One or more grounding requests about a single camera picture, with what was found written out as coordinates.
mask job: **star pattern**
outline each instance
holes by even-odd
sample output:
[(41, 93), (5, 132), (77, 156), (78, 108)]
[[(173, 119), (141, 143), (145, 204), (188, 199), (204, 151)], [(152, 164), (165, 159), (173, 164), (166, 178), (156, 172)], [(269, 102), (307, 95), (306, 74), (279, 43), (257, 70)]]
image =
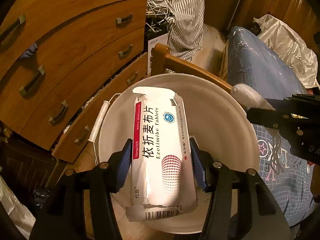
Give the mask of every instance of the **star pattern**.
[(262, 145), (259, 145), (259, 152), (261, 152), (261, 155), (264, 155), (264, 151), (266, 151), (267, 148), (264, 147), (264, 142), (262, 142)]

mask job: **bucket handle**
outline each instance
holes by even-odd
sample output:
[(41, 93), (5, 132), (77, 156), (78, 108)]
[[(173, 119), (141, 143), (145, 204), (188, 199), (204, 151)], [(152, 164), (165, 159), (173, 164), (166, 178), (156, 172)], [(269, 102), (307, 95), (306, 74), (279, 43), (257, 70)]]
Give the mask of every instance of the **bucket handle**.
[(97, 119), (94, 123), (94, 126), (92, 128), (92, 131), (90, 133), (90, 137), (88, 139), (88, 142), (92, 142), (93, 143), (93, 149), (94, 149), (94, 156), (95, 156), (95, 162), (96, 162), (96, 165), (99, 164), (99, 161), (98, 161), (98, 156), (97, 156), (97, 153), (96, 153), (96, 147), (95, 147), (95, 142), (96, 142), (96, 139), (97, 139), (97, 136), (98, 136), (98, 133), (99, 133), (99, 130), (100, 130), (100, 127), (102, 125), (102, 121), (109, 109), (109, 106), (110, 106), (110, 102), (112, 101), (112, 99), (115, 97), (115, 96), (118, 96), (120, 95), (120, 93), (117, 93), (117, 94), (114, 94), (112, 96), (112, 98), (109, 100), (109, 101), (103, 101), (103, 104), (102, 104), (102, 107), (100, 109), (100, 112), (97, 116)]

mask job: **gray striped shirt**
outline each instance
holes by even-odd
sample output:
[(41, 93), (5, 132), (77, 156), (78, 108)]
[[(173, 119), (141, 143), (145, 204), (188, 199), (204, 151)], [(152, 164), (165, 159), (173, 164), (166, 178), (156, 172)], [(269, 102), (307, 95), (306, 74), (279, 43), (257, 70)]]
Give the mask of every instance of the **gray striped shirt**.
[(165, 6), (168, 17), (171, 54), (190, 61), (202, 49), (204, 0), (152, 0), (153, 5)]

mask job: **white bucket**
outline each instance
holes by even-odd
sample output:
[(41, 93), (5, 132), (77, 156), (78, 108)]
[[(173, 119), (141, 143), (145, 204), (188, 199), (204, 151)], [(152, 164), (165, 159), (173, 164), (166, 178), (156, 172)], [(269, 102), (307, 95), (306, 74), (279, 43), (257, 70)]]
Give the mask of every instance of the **white bucket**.
[[(111, 154), (120, 151), (128, 138), (132, 138), (135, 94), (137, 86), (169, 88), (184, 101), (189, 134), (196, 137), (201, 150), (209, 152), (214, 160), (230, 169), (246, 171), (259, 169), (259, 147), (253, 126), (242, 107), (217, 85), (186, 74), (163, 74), (141, 80), (124, 91), (108, 110), (100, 130), (100, 162), (108, 161)], [(114, 194), (125, 209), (130, 205), (131, 172), (124, 187)], [(197, 188), (198, 207), (189, 214), (161, 220), (144, 221), (157, 230), (192, 234), (202, 231), (211, 193)]]

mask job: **wooden floor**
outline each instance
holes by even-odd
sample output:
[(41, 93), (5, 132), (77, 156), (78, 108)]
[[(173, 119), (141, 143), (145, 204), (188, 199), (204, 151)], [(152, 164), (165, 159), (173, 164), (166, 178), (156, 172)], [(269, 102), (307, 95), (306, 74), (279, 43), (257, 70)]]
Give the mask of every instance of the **wooden floor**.
[(209, 25), (203, 27), (202, 50), (196, 52), (191, 63), (217, 75), (222, 61), (222, 53), (226, 46), (219, 31)]

